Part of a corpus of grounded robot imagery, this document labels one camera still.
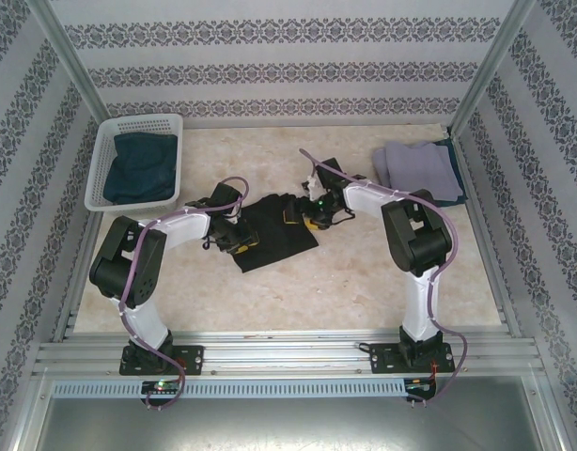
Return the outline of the white plastic mesh basket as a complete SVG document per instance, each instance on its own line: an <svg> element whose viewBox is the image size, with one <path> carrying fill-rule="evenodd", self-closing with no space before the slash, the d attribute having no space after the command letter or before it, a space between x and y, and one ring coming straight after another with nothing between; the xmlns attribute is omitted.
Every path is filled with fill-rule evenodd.
<svg viewBox="0 0 577 451"><path fill-rule="evenodd" d="M88 174L85 206L91 211L102 211L115 216L158 217L174 210L180 192L183 118L177 114L150 114L112 118L99 129ZM114 158L117 156L114 137L128 132L174 134L178 137L175 193L167 200L117 205L103 197L104 183Z"/></svg>

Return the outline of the black fabric skirt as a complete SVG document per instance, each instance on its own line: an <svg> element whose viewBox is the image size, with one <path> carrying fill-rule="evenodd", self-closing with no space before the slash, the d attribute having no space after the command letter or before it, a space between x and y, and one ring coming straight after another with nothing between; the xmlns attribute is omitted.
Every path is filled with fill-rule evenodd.
<svg viewBox="0 0 577 451"><path fill-rule="evenodd" d="M294 194L269 194L242 210L242 219L258 233L259 244L248 251L233 256L243 273L274 264L283 259L319 246L318 241L305 226L302 216L293 209ZM296 224L283 222L283 211L292 210Z"/></svg>

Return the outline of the aluminium mounting rail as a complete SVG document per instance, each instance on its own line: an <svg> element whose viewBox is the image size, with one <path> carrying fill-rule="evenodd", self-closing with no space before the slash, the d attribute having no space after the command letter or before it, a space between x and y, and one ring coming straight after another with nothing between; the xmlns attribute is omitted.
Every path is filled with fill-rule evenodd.
<svg viewBox="0 0 577 451"><path fill-rule="evenodd" d="M507 327L466 327L468 344L448 337L455 355L466 357L462 376L544 374L545 364L533 338L515 337ZM31 369L50 379L113 379L125 334L74 333L59 343L39 345ZM204 349L203 378L309 378L371 374L360 344L398 341L397 330L280 331L243 333L176 333L179 345Z"/></svg>

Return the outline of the small controller board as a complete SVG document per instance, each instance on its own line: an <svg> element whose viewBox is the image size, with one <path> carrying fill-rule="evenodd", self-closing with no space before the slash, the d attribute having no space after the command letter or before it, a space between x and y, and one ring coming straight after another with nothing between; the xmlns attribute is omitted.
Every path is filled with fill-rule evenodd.
<svg viewBox="0 0 577 451"><path fill-rule="evenodd" d="M430 392L436 392L436 381L433 377L420 378L420 379L405 379L405 388L407 392L420 392L422 394L428 394Z"/></svg>

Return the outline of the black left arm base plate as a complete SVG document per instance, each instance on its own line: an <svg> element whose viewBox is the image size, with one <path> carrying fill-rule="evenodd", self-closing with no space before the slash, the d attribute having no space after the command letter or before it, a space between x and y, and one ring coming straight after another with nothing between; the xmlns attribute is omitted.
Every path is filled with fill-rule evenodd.
<svg viewBox="0 0 577 451"><path fill-rule="evenodd" d="M199 376L204 361L204 348L173 345L171 358L183 368L186 375ZM175 365L134 344L129 344L123 349L118 372L121 376L178 376L179 374Z"/></svg>

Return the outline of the grey fabric skirt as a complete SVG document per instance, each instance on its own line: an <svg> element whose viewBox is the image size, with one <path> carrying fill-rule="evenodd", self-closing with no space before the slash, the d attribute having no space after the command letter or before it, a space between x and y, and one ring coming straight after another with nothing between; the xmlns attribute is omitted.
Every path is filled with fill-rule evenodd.
<svg viewBox="0 0 577 451"><path fill-rule="evenodd" d="M434 142L406 145L388 141L372 153L372 164L382 186L413 193L424 189L433 199L454 201L461 194L447 147Z"/></svg>

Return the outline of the controller board with green light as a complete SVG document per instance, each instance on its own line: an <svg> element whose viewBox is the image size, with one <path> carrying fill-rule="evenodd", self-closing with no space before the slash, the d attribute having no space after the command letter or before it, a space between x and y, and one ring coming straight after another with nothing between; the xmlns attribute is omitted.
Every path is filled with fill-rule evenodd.
<svg viewBox="0 0 577 451"><path fill-rule="evenodd" d="M144 381L141 386L141 394L174 396L179 391L178 381Z"/></svg>

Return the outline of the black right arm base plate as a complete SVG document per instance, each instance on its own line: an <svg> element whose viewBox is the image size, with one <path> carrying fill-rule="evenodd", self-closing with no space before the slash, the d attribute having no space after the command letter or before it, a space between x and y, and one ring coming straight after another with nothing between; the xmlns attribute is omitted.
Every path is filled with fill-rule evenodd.
<svg viewBox="0 0 577 451"><path fill-rule="evenodd" d="M374 374L393 373L453 373L456 365L449 344L422 350L405 356L397 343L373 344L370 346L370 365Z"/></svg>

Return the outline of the aluminium frame post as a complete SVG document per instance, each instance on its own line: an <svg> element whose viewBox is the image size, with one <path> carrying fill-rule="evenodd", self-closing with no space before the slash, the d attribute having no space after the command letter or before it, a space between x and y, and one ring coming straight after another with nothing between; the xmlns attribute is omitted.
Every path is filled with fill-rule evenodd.
<svg viewBox="0 0 577 451"><path fill-rule="evenodd" d="M109 112L63 24L57 18L50 0L25 1L81 94L91 115L98 124L101 124L110 117Z"/></svg>
<svg viewBox="0 0 577 451"><path fill-rule="evenodd" d="M507 49L519 33L536 2L537 0L513 0L507 16L500 25L490 49L487 51L473 78L473 82L463 96L460 106L450 123L449 131L451 137L461 134L469 117L482 98L486 87L499 69L507 54Z"/></svg>

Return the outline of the blue denim skirt with waistband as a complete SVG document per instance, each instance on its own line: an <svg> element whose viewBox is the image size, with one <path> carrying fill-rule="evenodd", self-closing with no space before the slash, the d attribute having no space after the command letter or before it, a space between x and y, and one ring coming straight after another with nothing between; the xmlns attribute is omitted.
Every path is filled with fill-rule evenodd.
<svg viewBox="0 0 577 451"><path fill-rule="evenodd" d="M458 183L458 186L461 190L461 194L457 197L456 200L454 200L454 201L437 200L436 205L438 207L442 207L442 208L455 207L458 205L462 205L466 202L468 197L467 197L464 181L463 181L463 178L462 178L462 175L460 172L460 166L458 163L458 159L457 159L456 151L454 149L453 142L451 139L447 138L447 139L443 139L440 141L435 141L434 145L447 147L449 161L450 161L452 170L454 172L454 176L456 178L456 181Z"/></svg>

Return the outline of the dark blue denim skirt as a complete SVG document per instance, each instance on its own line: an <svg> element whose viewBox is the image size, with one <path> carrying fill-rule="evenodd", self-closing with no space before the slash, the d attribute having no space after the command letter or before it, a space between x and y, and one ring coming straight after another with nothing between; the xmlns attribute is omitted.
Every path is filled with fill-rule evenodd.
<svg viewBox="0 0 577 451"><path fill-rule="evenodd" d="M103 197L113 204L163 201L175 193L178 137L128 132L114 137L117 156L107 174Z"/></svg>

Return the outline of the grey metal sheet panel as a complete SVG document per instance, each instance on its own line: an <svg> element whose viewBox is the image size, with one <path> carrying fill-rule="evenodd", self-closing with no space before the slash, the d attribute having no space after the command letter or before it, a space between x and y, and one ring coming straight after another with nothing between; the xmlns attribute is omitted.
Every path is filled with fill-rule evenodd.
<svg viewBox="0 0 577 451"><path fill-rule="evenodd" d="M411 406L392 398L56 399L37 451L545 451L530 412L498 400Z"/></svg>

